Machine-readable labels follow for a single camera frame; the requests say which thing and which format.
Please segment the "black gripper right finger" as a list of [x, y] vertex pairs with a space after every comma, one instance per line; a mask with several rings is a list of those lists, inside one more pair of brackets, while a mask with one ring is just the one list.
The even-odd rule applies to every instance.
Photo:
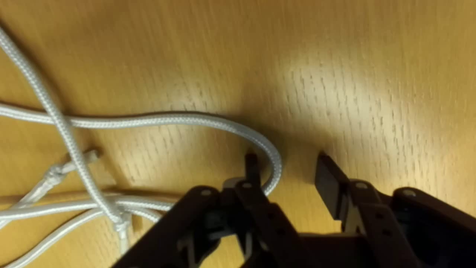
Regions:
[[316, 156], [313, 185], [325, 209], [340, 222], [324, 252], [337, 268], [422, 268], [392, 210], [364, 180], [350, 180], [325, 153]]

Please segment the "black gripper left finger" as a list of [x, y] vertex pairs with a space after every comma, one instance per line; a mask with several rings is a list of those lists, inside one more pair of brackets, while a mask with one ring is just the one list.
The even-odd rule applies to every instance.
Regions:
[[257, 155], [246, 153], [243, 167], [245, 177], [233, 186], [245, 216], [245, 226], [237, 232], [243, 252], [242, 268], [307, 268], [297, 231], [263, 194]]

